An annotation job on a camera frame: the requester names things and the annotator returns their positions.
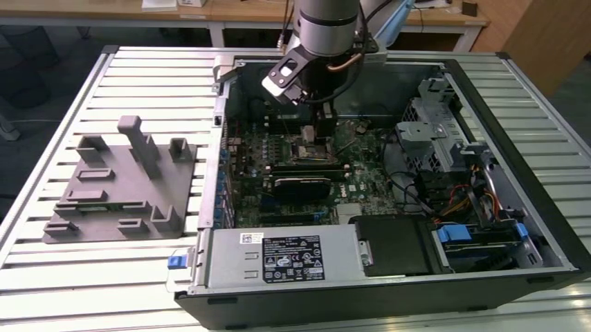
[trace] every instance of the aluminum extrusion table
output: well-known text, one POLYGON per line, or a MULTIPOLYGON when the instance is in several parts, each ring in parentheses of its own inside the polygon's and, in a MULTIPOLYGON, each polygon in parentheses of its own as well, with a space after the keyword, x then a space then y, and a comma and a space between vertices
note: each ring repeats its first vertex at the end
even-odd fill
MULTIPOLYGON (((0 227, 0 324, 8 331, 204 331, 167 290, 167 257, 196 242, 211 118, 215 57, 276 55, 272 50, 112 48, 101 54, 49 146, 0 227), (184 236, 176 240, 71 243, 40 241, 73 173, 83 134, 116 133, 121 115, 143 118, 156 144, 185 137, 199 145, 184 236)), ((511 60, 495 54, 391 53, 455 58, 517 149, 591 248, 591 151, 511 60)), ((188 276, 177 277, 188 282, 188 276)), ((525 296, 497 309, 287 326, 273 331, 588 331, 591 286, 525 296)))

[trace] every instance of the power supply label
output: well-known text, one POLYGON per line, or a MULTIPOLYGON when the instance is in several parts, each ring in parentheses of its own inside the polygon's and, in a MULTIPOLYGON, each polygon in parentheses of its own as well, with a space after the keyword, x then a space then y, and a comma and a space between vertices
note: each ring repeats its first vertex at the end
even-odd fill
POLYGON ((264 238, 263 271, 267 284, 324 280, 320 236, 264 238))

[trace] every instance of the orange wire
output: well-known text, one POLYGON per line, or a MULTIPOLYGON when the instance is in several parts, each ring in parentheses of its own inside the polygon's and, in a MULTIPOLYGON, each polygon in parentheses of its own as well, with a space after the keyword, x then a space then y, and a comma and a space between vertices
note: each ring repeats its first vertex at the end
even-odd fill
POLYGON ((499 218, 499 211, 500 211, 499 199, 496 195, 488 190, 484 190, 484 194, 492 199, 492 213, 495 214, 495 217, 499 218))
POLYGON ((453 189, 451 190, 451 194, 449 194, 449 202, 448 202, 449 205, 453 203, 453 195, 455 195, 455 191, 456 191, 457 189, 460 189, 460 188, 465 188, 465 187, 469 187, 469 185, 456 185, 456 186, 453 187, 453 189))

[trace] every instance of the blue release tab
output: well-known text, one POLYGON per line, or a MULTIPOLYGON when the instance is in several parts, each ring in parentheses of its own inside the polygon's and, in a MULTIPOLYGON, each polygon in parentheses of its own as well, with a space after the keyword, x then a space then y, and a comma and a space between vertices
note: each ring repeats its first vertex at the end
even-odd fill
POLYGON ((472 239, 468 227, 464 225, 445 225, 436 231, 436 234, 441 243, 448 241, 469 241, 472 239))
POLYGON ((449 241, 449 237, 447 236, 447 232, 443 228, 436 230, 436 235, 439 236, 439 240, 441 241, 441 243, 449 241))
POLYGON ((221 219, 224 217, 224 210, 221 209, 213 209, 213 218, 221 219))
POLYGON ((187 255, 168 257, 168 269, 181 270, 187 268, 187 255))
POLYGON ((515 229, 517 230, 517 233, 519 233, 520 239, 524 240, 524 239, 529 236, 529 233, 527 232, 525 225, 521 224, 521 223, 517 223, 517 224, 515 225, 515 229))

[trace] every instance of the sticker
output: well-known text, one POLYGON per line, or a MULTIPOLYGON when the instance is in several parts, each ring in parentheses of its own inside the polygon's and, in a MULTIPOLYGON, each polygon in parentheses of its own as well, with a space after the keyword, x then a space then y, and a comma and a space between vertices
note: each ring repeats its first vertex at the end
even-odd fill
POLYGON ((180 15, 181 19, 205 19, 205 15, 180 15))
POLYGON ((267 284, 324 280, 320 236, 263 239, 263 270, 267 284))
POLYGON ((261 244, 265 233, 240 233, 240 244, 261 244))

